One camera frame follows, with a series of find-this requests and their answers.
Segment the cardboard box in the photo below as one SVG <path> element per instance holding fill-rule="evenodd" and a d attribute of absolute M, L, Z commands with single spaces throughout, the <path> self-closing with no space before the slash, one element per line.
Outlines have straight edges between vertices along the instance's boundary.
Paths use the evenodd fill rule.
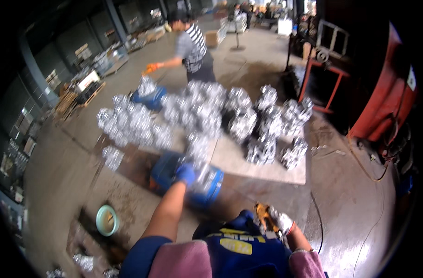
<path fill-rule="evenodd" d="M 164 31 L 158 31 L 158 32 L 155 32 L 155 33 L 149 33 L 147 35 L 147 42 L 157 41 L 158 39 L 160 39 L 161 37 L 163 37 L 164 34 L 165 34 Z"/>
<path fill-rule="evenodd" d="M 210 30 L 205 33 L 205 44 L 207 47 L 218 47 L 218 30 Z"/>

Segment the concrete floor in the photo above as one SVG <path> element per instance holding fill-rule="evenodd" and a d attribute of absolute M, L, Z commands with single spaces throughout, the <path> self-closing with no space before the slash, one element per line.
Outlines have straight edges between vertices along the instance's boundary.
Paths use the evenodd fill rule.
<path fill-rule="evenodd" d="M 210 50 L 217 80 L 228 88 L 242 86 L 252 98 L 264 84 L 280 86 L 276 73 L 285 67 L 287 39 L 254 29 L 240 40 L 247 47 L 243 52 L 229 51 L 236 44 L 231 34 L 218 49 Z M 127 231 L 116 238 L 125 248 L 132 247 L 148 225 L 160 197 L 103 167 L 93 151 L 102 135 L 97 128 L 96 114 L 100 108 L 113 106 L 111 98 L 115 94 L 135 89 L 146 64 L 169 58 L 173 54 L 173 42 L 174 34 L 167 34 L 132 53 L 129 62 L 116 75 L 105 79 L 105 88 L 88 107 L 77 111 L 60 127 L 51 119 L 43 126 L 25 171 L 29 216 L 24 229 L 27 258 L 41 276 L 56 265 L 69 277 L 78 276 L 66 253 L 66 241 L 70 221 L 78 217 L 81 208 L 94 217 L 101 205 L 111 203 L 121 217 L 121 230 Z M 302 61 L 292 57 L 291 63 Z M 163 69 L 153 78 L 171 92 L 186 85 L 183 68 Z M 320 256 L 325 271 L 330 277 L 372 277 L 386 252 L 392 225 L 395 199 L 392 173 L 388 170 L 381 182 L 370 181 L 350 154 L 347 141 L 320 115 L 314 115 L 309 121 L 307 141 L 309 148 L 326 144 L 347 154 L 325 155 L 330 150 L 318 151 L 308 159 L 304 186 L 272 185 L 259 195 L 253 193 L 257 190 L 253 182 L 244 188 L 221 192 L 223 207 L 250 208 L 251 199 L 281 207 L 293 218 L 299 218 L 298 223 L 312 246 L 319 249 L 321 225 L 311 202 L 311 191 L 322 218 Z M 370 173 L 376 177 L 381 175 L 381 165 L 370 162 L 365 151 L 355 148 L 355 152 Z M 193 211 L 184 210 L 178 241 L 190 240 L 198 223 L 199 218 Z"/>

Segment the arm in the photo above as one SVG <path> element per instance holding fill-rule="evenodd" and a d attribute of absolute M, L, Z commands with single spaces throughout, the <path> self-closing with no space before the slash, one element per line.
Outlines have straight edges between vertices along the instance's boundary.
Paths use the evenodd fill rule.
<path fill-rule="evenodd" d="M 186 32 L 181 32 L 176 38 L 175 56 L 161 63 L 147 65 L 151 72 L 159 68 L 174 68 L 182 65 L 182 60 L 187 58 L 193 49 L 193 42 Z"/>
<path fill-rule="evenodd" d="M 287 242 L 289 243 L 290 250 L 292 250 L 292 252 L 297 249 L 305 251 L 313 250 L 310 243 L 307 241 L 307 238 L 295 222 L 293 222 L 293 226 L 287 235 Z"/>
<path fill-rule="evenodd" d="M 184 181 L 175 182 L 165 193 L 141 238 L 162 236 L 176 242 L 186 191 Z"/>
<path fill-rule="evenodd" d="M 182 65 L 182 58 L 181 57 L 174 57 L 171 59 L 168 59 L 162 63 L 158 63 L 159 64 L 159 68 L 175 68 L 178 67 L 180 65 Z"/>
<path fill-rule="evenodd" d="M 310 246 L 295 221 L 272 206 L 268 212 L 281 232 L 286 235 L 293 252 L 288 262 L 292 274 L 297 278 L 325 278 L 318 252 Z"/>

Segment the work glove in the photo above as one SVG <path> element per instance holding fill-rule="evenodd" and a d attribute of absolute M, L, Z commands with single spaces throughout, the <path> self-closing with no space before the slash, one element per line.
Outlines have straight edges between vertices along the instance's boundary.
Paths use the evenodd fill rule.
<path fill-rule="evenodd" d="M 194 168 L 192 163 L 182 164 L 176 170 L 175 182 L 182 181 L 186 184 L 187 188 L 191 186 L 195 179 L 196 175 L 194 174 Z"/>
<path fill-rule="evenodd" d="M 272 205 L 269 207 L 268 213 L 283 235 L 290 234 L 293 227 L 296 225 L 287 214 L 277 211 Z"/>
<path fill-rule="evenodd" d="M 142 75 L 153 73 L 162 67 L 162 63 L 153 63 L 147 65 L 147 70 L 142 72 Z"/>

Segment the red machine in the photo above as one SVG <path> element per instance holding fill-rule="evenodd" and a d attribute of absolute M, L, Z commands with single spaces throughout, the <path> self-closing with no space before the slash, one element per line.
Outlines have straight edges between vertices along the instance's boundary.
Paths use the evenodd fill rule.
<path fill-rule="evenodd" d="M 348 136 L 372 142 L 378 141 L 387 130 L 394 129 L 390 143 L 408 116 L 418 93 L 412 69 L 403 79 L 395 68 L 396 50 L 402 42 L 392 24 L 389 24 L 389 41 L 386 58 L 378 82 L 363 112 Z"/>

